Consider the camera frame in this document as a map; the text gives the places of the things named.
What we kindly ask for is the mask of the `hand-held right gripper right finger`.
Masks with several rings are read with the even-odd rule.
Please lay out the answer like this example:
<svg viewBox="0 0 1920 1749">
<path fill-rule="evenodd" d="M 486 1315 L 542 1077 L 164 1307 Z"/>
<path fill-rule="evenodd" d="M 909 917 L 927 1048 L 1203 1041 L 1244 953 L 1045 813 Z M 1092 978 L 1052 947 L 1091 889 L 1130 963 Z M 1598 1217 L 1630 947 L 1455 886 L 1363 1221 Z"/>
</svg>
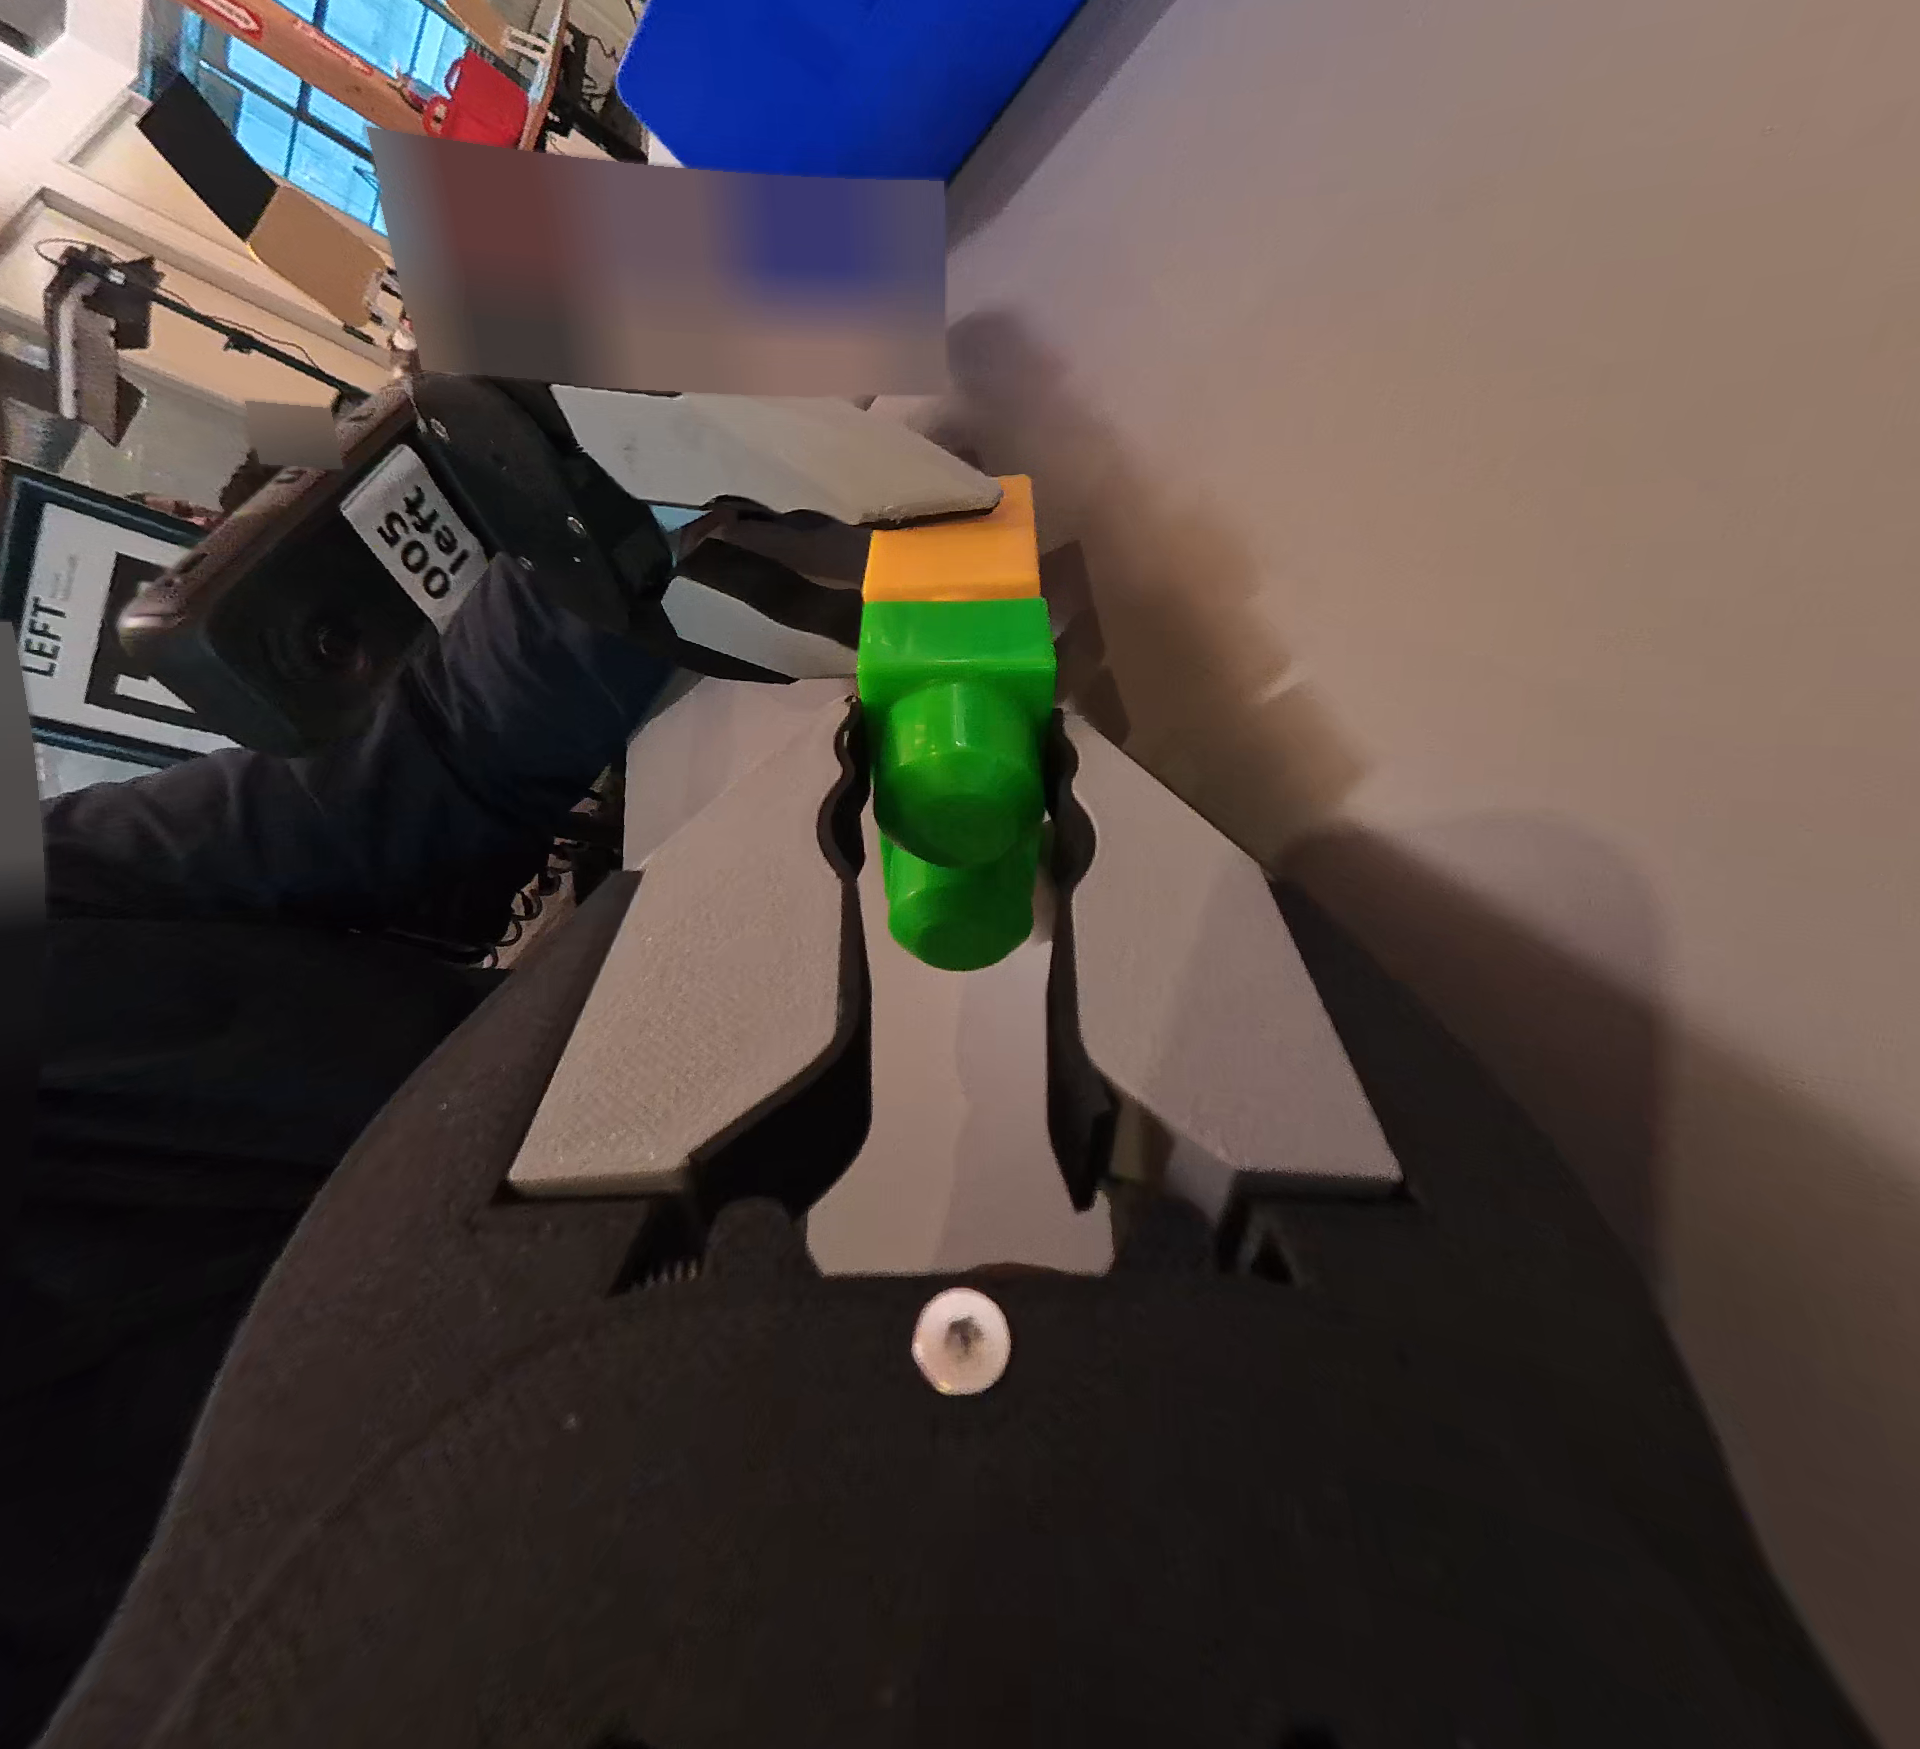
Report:
<svg viewBox="0 0 1920 1749">
<path fill-rule="evenodd" d="M 1048 768 L 1047 1128 L 1073 1207 L 1110 1180 L 1125 1113 L 1213 1217 L 1266 1194 L 1398 1194 L 1263 867 L 1076 711 Z"/>
</svg>

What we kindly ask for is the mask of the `black-framed marker sign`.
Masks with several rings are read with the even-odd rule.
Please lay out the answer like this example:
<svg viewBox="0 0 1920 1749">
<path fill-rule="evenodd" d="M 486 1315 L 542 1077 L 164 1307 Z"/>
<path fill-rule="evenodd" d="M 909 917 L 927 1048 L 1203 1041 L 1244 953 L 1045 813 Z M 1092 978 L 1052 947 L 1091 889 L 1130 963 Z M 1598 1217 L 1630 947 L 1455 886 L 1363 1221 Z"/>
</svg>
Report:
<svg viewBox="0 0 1920 1749">
<path fill-rule="evenodd" d="M 158 770 L 233 747 L 129 656 L 119 635 L 121 611 L 201 536 L 196 524 L 133 499 L 6 466 L 2 616 L 17 632 L 46 756 Z"/>
</svg>

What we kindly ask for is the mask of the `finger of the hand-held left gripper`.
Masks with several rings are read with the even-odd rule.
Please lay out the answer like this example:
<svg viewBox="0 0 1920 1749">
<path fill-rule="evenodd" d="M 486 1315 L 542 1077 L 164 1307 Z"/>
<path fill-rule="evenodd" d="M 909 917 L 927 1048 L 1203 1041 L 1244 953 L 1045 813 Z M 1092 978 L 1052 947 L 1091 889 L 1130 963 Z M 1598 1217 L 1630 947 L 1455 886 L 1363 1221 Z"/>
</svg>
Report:
<svg viewBox="0 0 1920 1749">
<path fill-rule="evenodd" d="M 993 513 L 998 483 L 927 437 L 834 396 L 553 389 L 569 430 L 653 507 L 725 505 L 902 528 Z"/>
<path fill-rule="evenodd" d="M 682 526 L 663 612 L 682 664 L 728 680 L 853 680 L 862 531 Z"/>
</svg>

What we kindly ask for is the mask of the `green two-stud block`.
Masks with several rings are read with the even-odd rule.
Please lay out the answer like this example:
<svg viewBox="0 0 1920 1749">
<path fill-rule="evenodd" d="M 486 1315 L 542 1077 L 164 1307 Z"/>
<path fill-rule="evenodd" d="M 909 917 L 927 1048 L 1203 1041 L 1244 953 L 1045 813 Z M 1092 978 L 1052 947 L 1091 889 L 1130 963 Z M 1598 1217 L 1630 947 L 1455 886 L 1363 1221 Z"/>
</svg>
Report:
<svg viewBox="0 0 1920 1749">
<path fill-rule="evenodd" d="M 889 932 L 990 969 L 1029 941 L 1057 654 L 1039 595 L 869 601 L 857 660 Z"/>
</svg>

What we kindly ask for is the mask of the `person's left forearm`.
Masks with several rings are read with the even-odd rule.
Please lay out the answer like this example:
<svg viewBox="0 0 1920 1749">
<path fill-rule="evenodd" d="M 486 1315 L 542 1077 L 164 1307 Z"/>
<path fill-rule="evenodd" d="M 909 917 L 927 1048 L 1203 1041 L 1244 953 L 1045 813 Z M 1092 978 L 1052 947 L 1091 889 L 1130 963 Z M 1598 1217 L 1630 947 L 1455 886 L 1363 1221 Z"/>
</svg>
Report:
<svg viewBox="0 0 1920 1749">
<path fill-rule="evenodd" d="M 495 562 L 324 750 L 226 748 L 43 800 L 51 915 L 380 928 L 437 899 L 497 915 L 672 678 Z"/>
</svg>

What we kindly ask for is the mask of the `red storage bin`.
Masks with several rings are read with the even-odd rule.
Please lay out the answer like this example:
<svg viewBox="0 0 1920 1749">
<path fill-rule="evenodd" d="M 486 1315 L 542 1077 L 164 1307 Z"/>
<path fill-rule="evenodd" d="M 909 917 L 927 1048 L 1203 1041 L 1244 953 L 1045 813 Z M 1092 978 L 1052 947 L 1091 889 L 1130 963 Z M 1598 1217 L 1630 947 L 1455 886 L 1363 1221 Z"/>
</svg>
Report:
<svg viewBox="0 0 1920 1749">
<path fill-rule="evenodd" d="M 433 129 L 447 142 L 520 149 L 529 115 L 526 89 L 492 57 L 466 51 L 447 71 Z"/>
</svg>

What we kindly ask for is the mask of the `orange single-stud block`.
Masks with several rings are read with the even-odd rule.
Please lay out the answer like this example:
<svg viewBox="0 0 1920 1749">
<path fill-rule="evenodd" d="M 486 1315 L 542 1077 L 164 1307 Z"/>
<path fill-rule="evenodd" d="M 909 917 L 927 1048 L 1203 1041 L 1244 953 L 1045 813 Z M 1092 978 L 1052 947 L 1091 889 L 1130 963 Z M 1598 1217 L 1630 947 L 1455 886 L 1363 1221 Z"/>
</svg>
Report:
<svg viewBox="0 0 1920 1749">
<path fill-rule="evenodd" d="M 998 479 L 993 510 L 949 522 L 876 531 L 862 601 L 988 602 L 1039 599 L 1042 588 L 1034 483 Z"/>
</svg>

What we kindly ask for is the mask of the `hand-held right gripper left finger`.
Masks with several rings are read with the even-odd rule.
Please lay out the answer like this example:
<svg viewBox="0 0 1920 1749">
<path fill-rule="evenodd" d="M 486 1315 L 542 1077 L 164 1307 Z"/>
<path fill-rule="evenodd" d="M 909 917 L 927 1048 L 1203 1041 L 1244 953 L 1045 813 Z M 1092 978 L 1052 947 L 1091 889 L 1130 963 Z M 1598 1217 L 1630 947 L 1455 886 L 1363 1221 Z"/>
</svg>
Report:
<svg viewBox="0 0 1920 1749">
<path fill-rule="evenodd" d="M 525 1201 L 814 1209 L 871 1120 L 855 707 L 676 707 L 637 777 L 712 795 L 637 858 L 630 900 L 513 1158 Z"/>
</svg>

